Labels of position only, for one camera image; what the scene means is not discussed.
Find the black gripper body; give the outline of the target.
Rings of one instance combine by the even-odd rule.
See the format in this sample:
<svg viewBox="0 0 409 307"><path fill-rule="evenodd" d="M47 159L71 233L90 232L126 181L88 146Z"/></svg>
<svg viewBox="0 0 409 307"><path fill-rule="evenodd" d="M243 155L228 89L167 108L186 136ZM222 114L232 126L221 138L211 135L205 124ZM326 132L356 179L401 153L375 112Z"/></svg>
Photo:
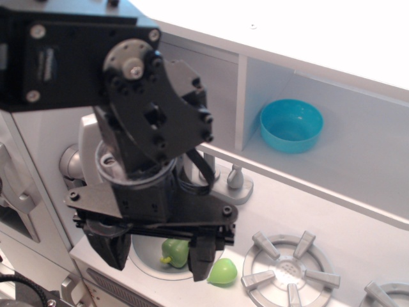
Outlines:
<svg viewBox="0 0 409 307"><path fill-rule="evenodd" d="M73 221L83 232L86 222L131 224L131 235L189 241L212 236L232 246L238 211L210 194L215 176L210 168L204 173L206 186L188 183L176 166L133 179L106 173L102 183L71 189L64 202L75 210Z"/></svg>

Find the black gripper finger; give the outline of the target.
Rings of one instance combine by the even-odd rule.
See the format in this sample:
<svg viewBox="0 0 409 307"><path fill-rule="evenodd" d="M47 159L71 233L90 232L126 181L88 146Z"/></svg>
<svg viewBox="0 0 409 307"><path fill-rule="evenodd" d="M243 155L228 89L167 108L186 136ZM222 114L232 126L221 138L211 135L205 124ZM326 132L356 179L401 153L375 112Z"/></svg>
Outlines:
<svg viewBox="0 0 409 307"><path fill-rule="evenodd" d="M221 238L193 237L189 242L188 266L194 281L205 280L215 261L216 251L224 249Z"/></svg>
<svg viewBox="0 0 409 307"><path fill-rule="evenodd" d="M86 222L84 233L91 247L110 267L122 271L130 251L131 224L106 225Z"/></svg>

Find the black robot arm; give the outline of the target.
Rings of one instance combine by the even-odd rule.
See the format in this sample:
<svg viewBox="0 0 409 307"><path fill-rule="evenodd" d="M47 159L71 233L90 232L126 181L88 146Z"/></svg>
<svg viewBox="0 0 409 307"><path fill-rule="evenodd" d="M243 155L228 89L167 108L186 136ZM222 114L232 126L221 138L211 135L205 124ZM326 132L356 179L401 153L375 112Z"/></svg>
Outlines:
<svg viewBox="0 0 409 307"><path fill-rule="evenodd" d="M237 209L197 152L213 139L199 76L158 51L159 27L127 1L2 1L1 109L92 107L103 181L65 198L92 248L122 270L133 234L185 239L195 281L234 243Z"/></svg>

